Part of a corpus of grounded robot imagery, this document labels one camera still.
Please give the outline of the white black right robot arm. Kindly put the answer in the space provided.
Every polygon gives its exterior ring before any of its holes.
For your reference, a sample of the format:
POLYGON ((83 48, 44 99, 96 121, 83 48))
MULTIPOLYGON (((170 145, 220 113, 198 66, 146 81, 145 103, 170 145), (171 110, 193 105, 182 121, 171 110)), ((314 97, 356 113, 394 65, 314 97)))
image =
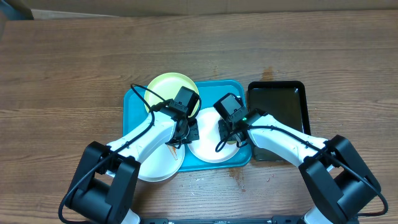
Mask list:
POLYGON ((302 223, 348 223, 358 217, 388 212, 381 186, 351 142, 336 135, 327 140, 296 131, 269 113, 245 107, 222 109, 227 135, 216 146, 220 152, 229 138, 268 149, 296 166, 314 202, 302 223))

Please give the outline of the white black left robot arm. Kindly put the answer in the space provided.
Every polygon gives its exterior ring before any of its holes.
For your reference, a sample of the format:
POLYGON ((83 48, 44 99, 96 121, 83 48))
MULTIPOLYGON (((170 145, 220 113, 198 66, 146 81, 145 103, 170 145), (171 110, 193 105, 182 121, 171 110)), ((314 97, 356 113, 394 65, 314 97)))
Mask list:
POLYGON ((197 140, 195 118, 170 110, 150 112, 122 138, 107 145, 86 146, 71 184, 58 208, 61 222, 67 207, 84 216, 85 223, 139 221, 130 207, 141 164, 161 145, 179 147, 197 140))

